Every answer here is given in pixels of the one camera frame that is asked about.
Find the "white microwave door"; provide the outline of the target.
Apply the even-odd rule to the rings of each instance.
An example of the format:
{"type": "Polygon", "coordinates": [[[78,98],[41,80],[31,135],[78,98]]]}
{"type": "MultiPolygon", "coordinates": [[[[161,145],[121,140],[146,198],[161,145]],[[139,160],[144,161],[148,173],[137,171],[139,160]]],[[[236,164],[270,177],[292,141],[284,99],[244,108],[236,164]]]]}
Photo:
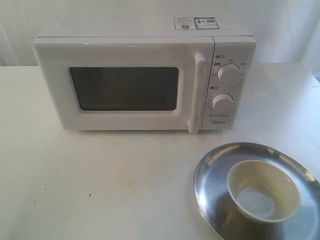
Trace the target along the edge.
{"type": "Polygon", "coordinates": [[[38,37],[32,48],[66,130],[202,127],[212,37],[38,37]]]}

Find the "cream ceramic bowl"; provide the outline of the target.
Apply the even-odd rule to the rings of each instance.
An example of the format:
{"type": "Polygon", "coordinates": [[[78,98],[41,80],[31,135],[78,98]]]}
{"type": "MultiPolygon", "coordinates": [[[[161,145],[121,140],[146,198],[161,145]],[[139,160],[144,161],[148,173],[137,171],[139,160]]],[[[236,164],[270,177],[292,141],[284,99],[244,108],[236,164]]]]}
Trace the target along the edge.
{"type": "Polygon", "coordinates": [[[247,219],[263,224],[282,223],[301,206],[300,191],[280,168],[261,160],[243,160],[227,174],[229,195],[247,219]]]}

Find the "white microwave oven body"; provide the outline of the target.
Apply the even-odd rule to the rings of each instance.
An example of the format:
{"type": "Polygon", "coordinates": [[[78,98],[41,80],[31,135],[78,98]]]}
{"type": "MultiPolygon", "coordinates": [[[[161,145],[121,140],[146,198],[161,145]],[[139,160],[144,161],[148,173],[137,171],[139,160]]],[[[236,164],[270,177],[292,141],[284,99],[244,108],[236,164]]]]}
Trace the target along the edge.
{"type": "Polygon", "coordinates": [[[227,130],[234,126],[256,48],[252,33],[224,0],[72,0],[39,37],[213,38],[214,51],[199,131],[227,130]],[[183,17],[214,17],[219,29],[176,30],[174,18],[183,17]],[[240,81],[220,82],[217,73],[226,64],[240,68],[240,81]],[[232,112],[213,110],[212,100],[219,94],[232,96],[232,112]]]}

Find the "lower white control knob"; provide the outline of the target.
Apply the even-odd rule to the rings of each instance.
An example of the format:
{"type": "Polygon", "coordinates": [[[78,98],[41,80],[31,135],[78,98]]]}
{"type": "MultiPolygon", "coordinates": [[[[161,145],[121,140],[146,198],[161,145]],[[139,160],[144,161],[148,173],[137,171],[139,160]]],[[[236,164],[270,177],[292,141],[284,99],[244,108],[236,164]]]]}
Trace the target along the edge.
{"type": "Polygon", "coordinates": [[[231,95],[222,93],[212,99],[212,108],[218,114],[227,114],[232,112],[234,101],[231,95]]]}

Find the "white control knob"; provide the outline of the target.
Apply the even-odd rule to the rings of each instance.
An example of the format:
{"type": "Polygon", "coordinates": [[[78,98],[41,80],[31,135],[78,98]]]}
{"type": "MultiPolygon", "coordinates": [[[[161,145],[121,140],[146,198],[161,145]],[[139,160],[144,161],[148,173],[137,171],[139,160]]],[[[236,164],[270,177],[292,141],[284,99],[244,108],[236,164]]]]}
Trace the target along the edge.
{"type": "Polygon", "coordinates": [[[234,101],[231,95],[222,93],[212,99],[212,108],[218,114],[227,114],[232,112],[234,101]]]}
{"type": "Polygon", "coordinates": [[[220,82],[239,82],[241,80],[242,74],[240,68],[232,63],[223,65],[217,72],[217,77],[220,82]]]}

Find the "upper white control knob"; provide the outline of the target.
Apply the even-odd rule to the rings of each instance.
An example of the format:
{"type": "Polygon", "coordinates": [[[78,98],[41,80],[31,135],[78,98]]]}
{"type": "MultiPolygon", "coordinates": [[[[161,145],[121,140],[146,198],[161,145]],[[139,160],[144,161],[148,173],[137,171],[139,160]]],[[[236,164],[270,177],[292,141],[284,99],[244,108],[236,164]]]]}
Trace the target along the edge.
{"type": "Polygon", "coordinates": [[[217,72],[217,77],[220,82],[239,82],[241,80],[242,74],[240,68],[232,63],[223,65],[217,72]]]}

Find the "round stainless steel plate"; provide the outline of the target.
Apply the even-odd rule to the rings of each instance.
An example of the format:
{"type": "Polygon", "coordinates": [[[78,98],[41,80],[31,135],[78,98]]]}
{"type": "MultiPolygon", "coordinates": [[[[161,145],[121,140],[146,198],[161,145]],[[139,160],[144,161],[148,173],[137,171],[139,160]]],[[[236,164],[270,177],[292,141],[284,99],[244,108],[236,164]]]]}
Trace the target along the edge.
{"type": "Polygon", "coordinates": [[[258,143],[233,142],[208,152],[193,180],[199,212],[221,240],[318,240],[320,183],[291,156],[258,143]],[[301,196],[298,212],[282,223],[258,223],[243,216],[229,195],[227,174],[244,160],[260,160],[279,167],[296,183],[301,196]]]}

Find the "blue white label sticker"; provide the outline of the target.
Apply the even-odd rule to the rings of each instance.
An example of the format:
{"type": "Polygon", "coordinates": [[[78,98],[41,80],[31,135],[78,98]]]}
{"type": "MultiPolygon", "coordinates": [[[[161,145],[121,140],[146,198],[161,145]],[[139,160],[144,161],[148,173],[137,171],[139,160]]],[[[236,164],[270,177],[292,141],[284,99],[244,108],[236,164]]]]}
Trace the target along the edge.
{"type": "Polygon", "coordinates": [[[176,30],[218,30],[214,17],[174,17],[176,30]]]}

